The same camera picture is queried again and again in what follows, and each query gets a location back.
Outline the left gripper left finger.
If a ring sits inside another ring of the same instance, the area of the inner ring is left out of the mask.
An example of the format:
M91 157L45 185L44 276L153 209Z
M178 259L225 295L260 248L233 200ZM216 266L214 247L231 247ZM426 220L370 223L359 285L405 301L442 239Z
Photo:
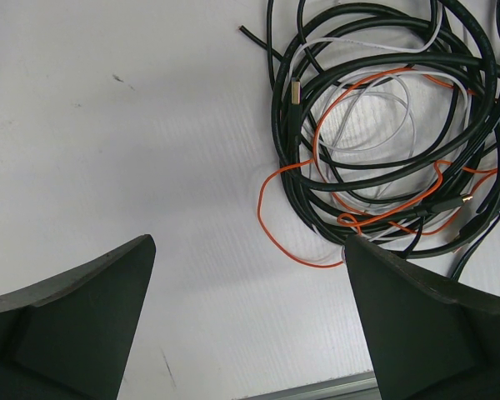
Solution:
M0 296L0 399L115 399L156 254L146 234Z

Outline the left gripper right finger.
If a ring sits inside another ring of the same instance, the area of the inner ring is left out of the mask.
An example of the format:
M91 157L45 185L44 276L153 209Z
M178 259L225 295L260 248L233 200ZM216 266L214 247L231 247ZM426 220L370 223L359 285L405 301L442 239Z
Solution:
M345 262L383 399L500 399L500 297L363 237Z

